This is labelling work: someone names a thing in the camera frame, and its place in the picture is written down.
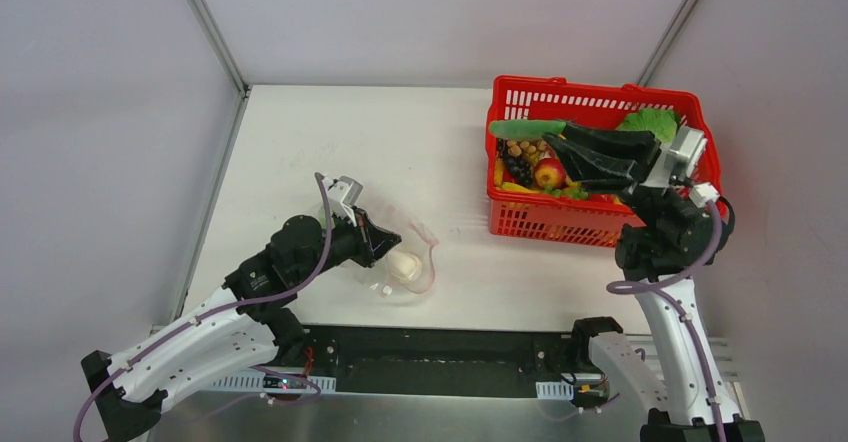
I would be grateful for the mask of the white green napa cabbage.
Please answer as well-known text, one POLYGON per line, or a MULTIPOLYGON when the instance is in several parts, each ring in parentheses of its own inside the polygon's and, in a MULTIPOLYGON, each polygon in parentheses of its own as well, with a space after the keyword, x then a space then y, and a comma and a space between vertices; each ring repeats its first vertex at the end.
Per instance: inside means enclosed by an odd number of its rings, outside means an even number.
POLYGON ((414 253, 392 250, 386 263, 389 274, 402 284, 415 283, 423 271, 423 263, 414 253))

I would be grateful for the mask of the clear zip top bag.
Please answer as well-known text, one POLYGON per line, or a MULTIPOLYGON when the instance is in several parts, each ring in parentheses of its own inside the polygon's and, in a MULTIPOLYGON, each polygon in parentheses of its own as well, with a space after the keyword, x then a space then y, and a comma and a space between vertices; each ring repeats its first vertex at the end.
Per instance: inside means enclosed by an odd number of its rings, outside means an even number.
POLYGON ((401 242, 372 268, 348 261, 340 272, 388 305, 421 303, 435 284, 438 239, 417 217, 380 192, 361 196, 358 204, 376 225, 400 235, 401 242))

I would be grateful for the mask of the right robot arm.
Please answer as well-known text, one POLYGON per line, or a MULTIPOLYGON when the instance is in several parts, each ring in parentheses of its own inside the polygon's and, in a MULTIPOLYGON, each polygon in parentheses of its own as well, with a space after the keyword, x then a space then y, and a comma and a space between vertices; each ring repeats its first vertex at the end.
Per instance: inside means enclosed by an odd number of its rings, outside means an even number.
POLYGON ((611 392, 637 401, 643 441, 761 441, 760 423, 730 396, 709 346, 694 272, 713 262, 733 229, 724 199, 693 175, 705 154, 704 132, 682 127, 665 143, 649 131, 593 129, 555 122, 544 140, 590 193, 620 198, 640 220, 624 226, 615 249, 623 277, 607 289, 635 297, 649 324, 661 373, 632 352, 615 350, 618 332, 584 334, 567 346, 569 362, 600 368, 611 392))

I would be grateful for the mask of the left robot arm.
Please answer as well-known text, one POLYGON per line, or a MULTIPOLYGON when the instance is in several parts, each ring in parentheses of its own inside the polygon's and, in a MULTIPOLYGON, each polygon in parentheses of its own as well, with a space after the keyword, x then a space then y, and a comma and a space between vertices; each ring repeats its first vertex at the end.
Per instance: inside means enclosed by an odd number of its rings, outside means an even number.
POLYGON ((290 218, 200 306, 129 349, 85 356, 92 392, 85 405, 96 407, 109 440, 131 441, 226 375, 274 360, 297 364, 306 332, 288 305, 298 291, 346 261, 371 268, 401 241, 361 208, 352 220, 333 216, 328 225, 290 218))

